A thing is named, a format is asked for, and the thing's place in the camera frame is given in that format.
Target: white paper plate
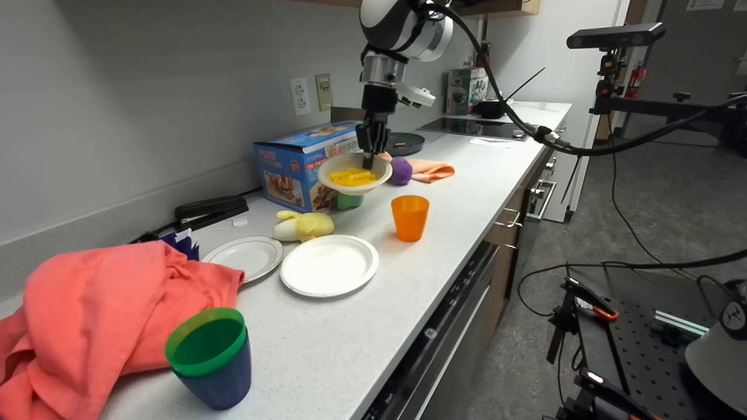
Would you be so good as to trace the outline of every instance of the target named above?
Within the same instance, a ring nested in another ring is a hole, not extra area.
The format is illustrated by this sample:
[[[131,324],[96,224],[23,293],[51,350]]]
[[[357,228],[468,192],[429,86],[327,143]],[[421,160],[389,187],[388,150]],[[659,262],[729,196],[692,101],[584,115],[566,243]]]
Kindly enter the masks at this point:
[[[243,271],[243,283],[257,283],[283,262],[283,244],[262,236],[241,238],[219,244],[214,251],[203,256],[203,262]]]
[[[377,251],[355,236],[322,236],[298,244],[283,262],[279,280],[287,289],[332,299],[363,286],[377,271]]]

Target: orange cup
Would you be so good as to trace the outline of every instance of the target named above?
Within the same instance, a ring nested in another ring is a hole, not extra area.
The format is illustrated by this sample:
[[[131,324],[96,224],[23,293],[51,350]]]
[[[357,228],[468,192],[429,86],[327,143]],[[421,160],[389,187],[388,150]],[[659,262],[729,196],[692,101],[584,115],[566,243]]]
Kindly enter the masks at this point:
[[[391,200],[397,238],[418,243],[424,228],[429,200],[423,196],[397,196]]]

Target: blue cup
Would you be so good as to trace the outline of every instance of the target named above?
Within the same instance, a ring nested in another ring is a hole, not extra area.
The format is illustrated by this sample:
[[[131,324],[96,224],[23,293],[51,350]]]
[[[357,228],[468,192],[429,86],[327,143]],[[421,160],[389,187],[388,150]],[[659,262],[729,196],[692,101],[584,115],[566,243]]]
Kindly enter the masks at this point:
[[[252,387],[244,319],[233,308],[213,308],[180,324],[165,343],[170,371],[214,411],[236,405]]]

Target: kitchen counter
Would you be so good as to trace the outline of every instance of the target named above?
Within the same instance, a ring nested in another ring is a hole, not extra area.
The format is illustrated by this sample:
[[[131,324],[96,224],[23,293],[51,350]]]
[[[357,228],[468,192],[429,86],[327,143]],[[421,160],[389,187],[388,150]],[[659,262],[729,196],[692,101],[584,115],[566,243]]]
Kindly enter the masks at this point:
[[[558,125],[570,104],[521,102],[516,109],[533,123]],[[360,236],[380,254],[380,271],[363,289],[311,301],[285,289],[275,271],[238,293],[254,367],[248,399],[214,412],[172,374],[150,374],[121,381],[104,417],[360,417],[540,151],[533,139],[426,132],[418,159],[449,160],[454,177],[403,189],[386,185],[362,208],[334,214],[335,233]],[[402,194],[423,194],[431,203],[415,244],[391,236],[389,200]],[[209,251],[227,240],[271,236],[275,209],[250,198],[250,213],[238,216],[244,224],[233,216],[193,238]]]

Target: purple ball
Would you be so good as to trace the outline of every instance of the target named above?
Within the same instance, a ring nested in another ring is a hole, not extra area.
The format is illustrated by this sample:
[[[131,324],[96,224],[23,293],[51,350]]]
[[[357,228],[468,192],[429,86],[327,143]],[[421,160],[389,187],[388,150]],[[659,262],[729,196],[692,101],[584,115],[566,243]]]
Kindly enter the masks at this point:
[[[402,157],[391,159],[389,185],[405,187],[411,181],[411,177],[412,177],[412,165]]]

